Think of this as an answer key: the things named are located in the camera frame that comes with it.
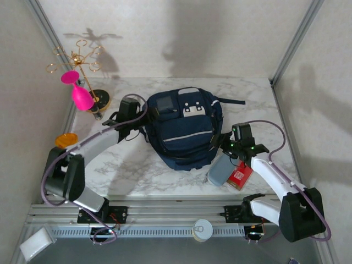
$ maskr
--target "purple cable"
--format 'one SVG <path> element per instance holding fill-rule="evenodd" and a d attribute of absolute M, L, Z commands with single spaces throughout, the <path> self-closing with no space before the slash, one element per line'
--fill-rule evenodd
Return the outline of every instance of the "purple cable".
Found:
<path fill-rule="evenodd" d="M 278 152 L 279 150 L 281 150 L 284 145 L 286 144 L 286 136 L 285 136 L 285 133 L 284 131 L 282 130 L 281 127 L 279 127 L 277 124 L 275 124 L 274 122 L 271 122 L 271 121 L 267 121 L 267 120 L 252 120 L 252 121 L 249 121 L 248 123 L 256 123 L 256 122 L 262 122 L 262 123 L 268 123 L 268 124 L 271 124 L 271 125 L 274 125 L 276 128 L 278 128 L 282 134 L 282 137 L 283 137 L 283 143 L 281 144 L 280 147 L 278 147 L 277 149 L 273 150 L 272 152 L 270 152 L 269 154 L 269 161 L 272 162 L 272 167 L 289 183 L 291 183 L 291 180 L 290 178 L 288 178 L 285 173 L 283 173 L 272 161 L 272 155 L 275 153 L 275 152 Z M 319 212 L 319 210 L 317 209 L 317 207 L 313 204 L 313 202 L 309 199 L 309 197 L 301 190 L 299 189 L 296 185 L 293 185 L 293 187 L 299 192 L 302 194 L 302 196 L 304 197 L 304 199 L 308 202 L 308 204 L 310 205 L 310 207 L 312 207 L 313 211 L 318 215 L 319 219 L 323 222 L 324 226 L 326 227 L 326 231 L 327 231 L 327 236 L 325 238 L 316 238 L 314 236 L 311 236 L 311 238 L 313 238 L 314 240 L 317 240 L 317 241 L 321 241 L 321 242 L 325 242 L 325 241 L 328 241 L 330 238 L 331 238 L 331 229 L 330 229 L 330 226 L 328 225 L 328 223 L 326 222 L 324 216 Z"/>
<path fill-rule="evenodd" d="M 106 133 L 107 131 L 110 131 L 112 129 L 115 129 L 115 128 L 118 128 L 122 125 L 126 125 L 126 124 L 130 124 L 132 122 L 135 122 L 135 121 L 138 121 L 139 119 L 141 119 L 142 117 L 144 117 L 147 113 L 147 110 L 148 110 L 148 105 L 147 105 L 147 101 L 141 97 L 140 95 L 137 95 L 135 93 L 129 93 L 128 95 L 125 95 L 123 98 L 126 98 L 126 97 L 129 97 L 129 96 L 136 96 L 140 99 L 142 99 L 142 101 L 144 102 L 145 104 L 145 109 L 143 111 L 143 114 L 135 119 L 132 119 L 132 120 L 129 120 L 129 121 L 126 121 L 126 122 L 122 122 L 122 123 L 118 123 L 116 125 L 113 125 L 113 126 L 110 126 L 108 128 L 105 128 L 103 129 L 102 131 L 99 131 L 93 135 L 91 135 L 90 137 L 88 137 L 86 140 L 82 141 L 79 145 L 73 147 L 72 149 L 70 149 L 69 151 L 61 154 L 60 156 L 58 156 L 48 167 L 48 169 L 44 172 L 44 175 L 43 175 L 43 178 L 42 178 L 42 182 L 41 182 L 41 186 L 40 186 L 40 194 L 44 200 L 44 202 L 50 206 L 60 206 L 62 204 L 65 203 L 65 200 L 63 201 L 60 201 L 58 203 L 52 203 L 48 200 L 48 198 L 46 197 L 46 190 L 45 190 L 45 183 L 46 183 L 46 180 L 49 176 L 49 173 L 52 171 L 52 169 L 54 168 L 54 166 L 56 165 L 56 163 L 58 161 L 60 161 L 61 159 L 65 158 L 67 155 L 69 155 L 71 152 L 74 152 L 75 150 L 79 149 L 80 147 L 86 145 L 88 142 L 90 142 L 91 140 L 95 139 L 96 137 L 98 137 L 99 135 L 101 134 L 104 134 Z M 97 236 L 97 234 L 103 230 L 106 230 L 106 229 L 112 229 L 110 228 L 108 225 L 104 224 L 102 220 L 100 220 L 98 217 L 96 217 L 91 211 L 85 209 L 85 208 L 82 208 L 88 215 L 90 215 L 96 222 L 98 222 L 99 224 L 103 225 L 104 227 L 99 229 L 97 232 L 95 232 L 95 234 L 93 235 L 93 242 L 96 243 L 95 241 L 95 238 Z M 108 244 L 108 243 L 111 243 L 111 242 L 114 242 L 116 239 L 117 239 L 117 234 L 115 231 L 112 231 L 112 234 L 114 235 L 114 238 L 111 239 L 111 240 L 107 240 L 107 241 L 104 241 L 104 242 L 100 242 L 100 245 L 103 245 L 103 244 Z"/>

